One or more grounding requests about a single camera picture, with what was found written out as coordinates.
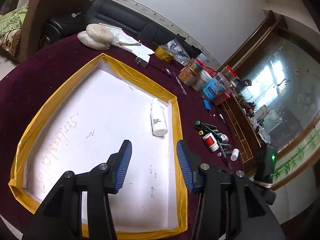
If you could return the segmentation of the pink knitted thermos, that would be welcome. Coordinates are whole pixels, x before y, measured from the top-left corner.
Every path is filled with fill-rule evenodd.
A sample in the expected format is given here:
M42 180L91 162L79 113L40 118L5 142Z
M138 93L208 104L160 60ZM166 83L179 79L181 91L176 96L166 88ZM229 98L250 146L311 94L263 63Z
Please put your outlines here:
M224 102L226 99L230 98L231 90L219 90L216 94L215 99L213 100L214 105L218 106L222 102Z

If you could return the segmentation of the yellow tape roll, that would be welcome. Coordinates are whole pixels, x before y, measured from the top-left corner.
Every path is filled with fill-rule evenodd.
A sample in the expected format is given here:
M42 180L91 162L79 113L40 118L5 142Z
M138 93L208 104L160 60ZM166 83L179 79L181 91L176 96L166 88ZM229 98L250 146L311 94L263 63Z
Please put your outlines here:
M170 63L174 59L174 55L164 46L158 46L155 55L165 63Z

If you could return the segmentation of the clear plastic bag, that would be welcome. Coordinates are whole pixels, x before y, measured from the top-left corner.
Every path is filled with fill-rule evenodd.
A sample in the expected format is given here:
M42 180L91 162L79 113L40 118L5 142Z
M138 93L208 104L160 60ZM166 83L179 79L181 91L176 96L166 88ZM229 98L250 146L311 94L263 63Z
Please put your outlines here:
M175 61L182 64L184 67L189 63L189 55L176 38L169 41L164 46L173 55Z

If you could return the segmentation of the black marker yellow cap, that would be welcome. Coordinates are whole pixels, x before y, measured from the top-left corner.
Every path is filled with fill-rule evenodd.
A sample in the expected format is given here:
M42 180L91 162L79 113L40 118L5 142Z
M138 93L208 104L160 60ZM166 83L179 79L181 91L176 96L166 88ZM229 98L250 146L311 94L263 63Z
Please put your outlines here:
M202 139L208 148L213 148L215 150L215 148L218 147L217 140L213 133L204 133L203 130L200 130L199 135L202 136ZM218 137L222 139L221 144L223 147L230 147L230 144L228 144L228 137L225 134L219 133Z

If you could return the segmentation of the white label jar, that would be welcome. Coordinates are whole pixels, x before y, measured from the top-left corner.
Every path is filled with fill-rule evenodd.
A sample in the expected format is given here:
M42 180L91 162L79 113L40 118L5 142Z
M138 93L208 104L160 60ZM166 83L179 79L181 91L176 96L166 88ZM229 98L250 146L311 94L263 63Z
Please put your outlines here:
M212 79L212 76L203 70L197 80L191 85L192 89L199 92Z

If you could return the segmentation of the small blue white cap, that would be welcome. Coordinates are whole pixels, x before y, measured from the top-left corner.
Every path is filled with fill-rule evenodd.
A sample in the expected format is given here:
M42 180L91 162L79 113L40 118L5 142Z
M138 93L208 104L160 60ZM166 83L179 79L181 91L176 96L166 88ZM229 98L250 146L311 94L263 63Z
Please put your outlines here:
M169 76L172 76L172 74L171 74L170 70L168 70L168 68L165 68L165 71Z

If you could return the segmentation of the black marker pink cap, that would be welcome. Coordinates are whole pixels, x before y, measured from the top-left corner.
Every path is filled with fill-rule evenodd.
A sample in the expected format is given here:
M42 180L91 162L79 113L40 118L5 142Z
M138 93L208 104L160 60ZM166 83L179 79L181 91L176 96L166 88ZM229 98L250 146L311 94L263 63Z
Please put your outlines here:
M230 163L229 163L228 160L227 160L226 154L225 154L225 152L224 152L224 150L223 150L220 142L218 141L217 144L218 144L219 149L220 149L222 161L224 162L224 164L226 165L226 167L227 167L229 170L231 170L231 169L232 169L232 168L231 168L231 165L230 165Z

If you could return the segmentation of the white bottle orange cap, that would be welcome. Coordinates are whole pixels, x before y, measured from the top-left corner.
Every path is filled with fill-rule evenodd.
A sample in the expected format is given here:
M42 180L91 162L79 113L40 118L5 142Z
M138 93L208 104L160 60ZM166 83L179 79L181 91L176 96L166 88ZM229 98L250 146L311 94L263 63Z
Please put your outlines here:
M219 149L217 140L215 139L212 133L208 133L205 136L203 136L203 141L211 152L215 152Z

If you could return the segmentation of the orange label plastic jar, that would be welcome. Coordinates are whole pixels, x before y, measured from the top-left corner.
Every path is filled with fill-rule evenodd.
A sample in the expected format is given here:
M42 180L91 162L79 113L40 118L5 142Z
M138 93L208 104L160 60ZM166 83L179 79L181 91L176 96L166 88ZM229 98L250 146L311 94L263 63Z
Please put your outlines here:
M199 77L203 68L199 67L196 63L185 66L180 74L179 79L187 86L191 86Z

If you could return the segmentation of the blue battery pack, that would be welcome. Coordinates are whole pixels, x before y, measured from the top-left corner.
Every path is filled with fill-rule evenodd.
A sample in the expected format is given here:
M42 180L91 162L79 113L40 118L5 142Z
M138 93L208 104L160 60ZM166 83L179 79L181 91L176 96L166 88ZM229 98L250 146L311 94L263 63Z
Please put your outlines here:
M210 111L211 110L210 103L206 99L203 99L202 102L203 102L204 108Z

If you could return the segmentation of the wooden brick pattern cabinet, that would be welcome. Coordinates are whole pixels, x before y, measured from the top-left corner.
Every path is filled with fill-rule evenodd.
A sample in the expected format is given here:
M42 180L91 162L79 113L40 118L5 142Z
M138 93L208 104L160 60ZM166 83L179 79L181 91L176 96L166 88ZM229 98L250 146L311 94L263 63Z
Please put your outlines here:
M227 118L231 122L231 130L239 145L240 159L244 168L249 170L255 166L255 156L261 148L260 139L257 137L244 110L241 109L239 103L232 95L222 105L227 113Z

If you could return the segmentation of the red lid jar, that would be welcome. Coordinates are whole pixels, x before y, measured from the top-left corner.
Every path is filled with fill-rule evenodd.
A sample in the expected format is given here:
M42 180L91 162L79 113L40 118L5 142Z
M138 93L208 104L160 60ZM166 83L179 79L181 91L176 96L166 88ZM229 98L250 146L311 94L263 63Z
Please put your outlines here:
M200 74L204 70L205 65L198 58L193 59L190 68L196 73Z

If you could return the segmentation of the small white bottle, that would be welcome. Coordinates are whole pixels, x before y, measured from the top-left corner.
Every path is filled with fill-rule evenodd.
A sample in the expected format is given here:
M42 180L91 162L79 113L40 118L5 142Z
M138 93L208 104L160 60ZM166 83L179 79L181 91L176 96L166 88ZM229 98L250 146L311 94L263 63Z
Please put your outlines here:
M223 141L228 142L228 137L227 137L227 135L222 134L222 135L220 135L220 138L221 138Z

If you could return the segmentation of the bagged round cakes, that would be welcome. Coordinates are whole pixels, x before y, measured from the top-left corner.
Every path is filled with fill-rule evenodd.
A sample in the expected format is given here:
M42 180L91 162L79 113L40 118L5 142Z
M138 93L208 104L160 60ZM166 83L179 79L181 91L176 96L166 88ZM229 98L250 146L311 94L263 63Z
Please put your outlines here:
M87 25L85 31L78 33L77 38L82 44L95 50L108 50L115 40L105 26L95 23Z

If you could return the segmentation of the yellow taped white tray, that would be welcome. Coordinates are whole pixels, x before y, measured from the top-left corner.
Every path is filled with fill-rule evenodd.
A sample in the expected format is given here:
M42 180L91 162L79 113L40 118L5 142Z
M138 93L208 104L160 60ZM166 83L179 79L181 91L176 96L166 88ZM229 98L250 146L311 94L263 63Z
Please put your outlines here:
M168 132L153 135L152 99ZM187 230L188 194L177 159L177 97L132 67L100 54L67 79L25 129L11 167L15 199L35 213L63 172L90 171L131 141L123 187L110 197L119 239L159 239Z

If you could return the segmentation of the white power adapter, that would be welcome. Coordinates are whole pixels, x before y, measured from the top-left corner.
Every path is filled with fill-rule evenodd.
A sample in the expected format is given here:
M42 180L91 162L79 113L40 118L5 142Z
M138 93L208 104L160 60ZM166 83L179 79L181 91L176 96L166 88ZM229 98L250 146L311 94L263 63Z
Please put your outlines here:
M138 66L141 66L143 68L146 68L147 65L149 64L149 60L150 60L150 55L148 54L139 54L136 59L135 59L135 63Z

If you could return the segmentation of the maroon velvet tablecloth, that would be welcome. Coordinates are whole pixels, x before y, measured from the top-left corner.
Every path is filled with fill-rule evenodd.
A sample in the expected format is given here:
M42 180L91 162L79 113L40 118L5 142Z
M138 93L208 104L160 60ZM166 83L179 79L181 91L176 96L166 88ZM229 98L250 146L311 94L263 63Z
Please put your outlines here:
M196 132L194 125L197 120L215 125L228 136L234 148L239 148L227 113L217 108L208 113L199 93L186 87L187 95L184 95L176 80L166 73L165 68L171 73L179 73L181 64L167 64L152 56L148 66L143 68L136 65L135 56L128 51L112 46L106 53L141 72L177 97L183 138L189 149L197 153L202 161L223 167L223 162L216 154L209 152ZM28 227L33 215L15 199L9 188L17 145L26 127L48 98L98 55L98 51L84 46L76 35L72 35L41 49L1 80L1 215L19 231ZM225 124L219 118L220 113Z

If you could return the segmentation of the black leather sofa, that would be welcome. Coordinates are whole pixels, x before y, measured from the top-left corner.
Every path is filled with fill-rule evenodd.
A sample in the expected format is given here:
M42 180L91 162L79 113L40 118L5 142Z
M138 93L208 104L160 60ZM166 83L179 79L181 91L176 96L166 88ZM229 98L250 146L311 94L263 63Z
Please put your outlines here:
M40 48L84 31L91 23L119 27L152 47L165 45L176 39L191 58L201 53L199 48L189 45L185 37L112 0L92 0L74 12L50 17L42 29Z

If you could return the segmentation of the white papers stack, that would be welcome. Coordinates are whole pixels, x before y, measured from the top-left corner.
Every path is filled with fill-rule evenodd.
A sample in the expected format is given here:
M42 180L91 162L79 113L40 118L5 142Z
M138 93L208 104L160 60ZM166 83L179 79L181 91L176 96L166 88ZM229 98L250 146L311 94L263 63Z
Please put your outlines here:
M152 55L154 51L144 46L140 41L135 40L133 37L127 35L120 27L99 23L106 27L114 36L112 45L127 50L136 56L139 55Z

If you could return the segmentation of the blue cartoon snack jar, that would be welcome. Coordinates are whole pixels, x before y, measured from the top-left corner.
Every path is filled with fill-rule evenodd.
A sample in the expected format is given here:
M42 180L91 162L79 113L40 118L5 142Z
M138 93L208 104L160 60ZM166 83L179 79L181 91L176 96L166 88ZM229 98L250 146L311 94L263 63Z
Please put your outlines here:
M219 99L223 94L230 94L229 82L220 74L215 74L203 87L202 94L209 100Z

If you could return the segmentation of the white pill bottle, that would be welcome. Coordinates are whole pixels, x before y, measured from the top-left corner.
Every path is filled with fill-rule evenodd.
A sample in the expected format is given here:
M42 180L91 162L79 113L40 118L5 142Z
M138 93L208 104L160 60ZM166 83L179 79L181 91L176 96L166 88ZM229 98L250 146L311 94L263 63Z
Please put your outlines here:
M238 159L238 156L239 156L239 150L235 148L234 150L232 150L232 153L231 153L231 161L236 161Z

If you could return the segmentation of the black marker green cap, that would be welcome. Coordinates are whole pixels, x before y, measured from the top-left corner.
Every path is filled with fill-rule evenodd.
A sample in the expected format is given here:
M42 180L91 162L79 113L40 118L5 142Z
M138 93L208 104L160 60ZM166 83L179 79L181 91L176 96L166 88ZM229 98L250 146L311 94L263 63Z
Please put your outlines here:
M197 120L195 122L195 126L199 131L203 131L206 133L212 133L212 135L214 136L214 138L219 141L222 142L223 139L221 138L221 133L219 132L219 130L217 129L216 126L214 125L210 125L210 124L206 124L204 122L201 122L199 120Z

